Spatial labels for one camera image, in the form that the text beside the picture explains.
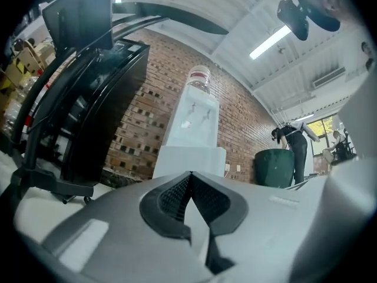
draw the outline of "window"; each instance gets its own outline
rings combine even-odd
[[[322,120],[315,121],[307,125],[313,132],[319,137],[325,134],[325,128],[323,127]]]
[[[313,146],[313,155],[319,155],[322,154],[323,149],[328,147],[328,141],[326,137],[321,137],[319,139],[319,143],[316,143],[315,141],[312,141]]]
[[[342,129],[344,129],[343,123],[340,122],[336,114],[314,121],[313,123],[307,124],[307,126],[313,130],[320,140],[319,143],[312,141],[314,156],[322,154],[323,149],[333,146],[335,139],[332,133],[335,130],[340,130],[343,134]]]

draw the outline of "floor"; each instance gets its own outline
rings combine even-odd
[[[0,152],[0,193],[11,181],[12,173],[16,170],[13,160]],[[93,199],[111,191],[112,188],[98,184],[94,187]],[[15,227],[38,243],[63,220],[85,206],[82,197],[74,198],[66,205],[56,199],[50,192],[36,187],[30,188],[21,201],[16,215]]]

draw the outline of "gray plastic panel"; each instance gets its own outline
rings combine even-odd
[[[376,211],[376,177],[377,159],[365,159],[341,164],[298,191],[218,180],[243,192],[249,214],[235,233],[216,238],[221,254],[237,264],[210,282],[320,282]]]
[[[109,227],[82,275],[103,283],[192,283],[210,279],[212,274],[200,264],[187,240],[160,236],[139,212],[140,200],[148,191],[177,176],[159,177],[105,194],[60,224],[43,247],[59,258],[72,236],[90,219],[96,219],[109,223]]]

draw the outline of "water cooler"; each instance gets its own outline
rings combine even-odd
[[[224,176],[226,151],[217,147],[219,102],[210,96],[210,71],[193,67],[176,103],[153,178],[182,171]]]

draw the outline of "air vent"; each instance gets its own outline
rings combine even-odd
[[[329,74],[326,74],[324,77],[313,82],[314,89],[317,89],[317,88],[331,82],[332,80],[343,75],[345,72],[346,72],[346,69],[344,67],[342,67],[342,68],[338,68],[337,70],[332,71]]]

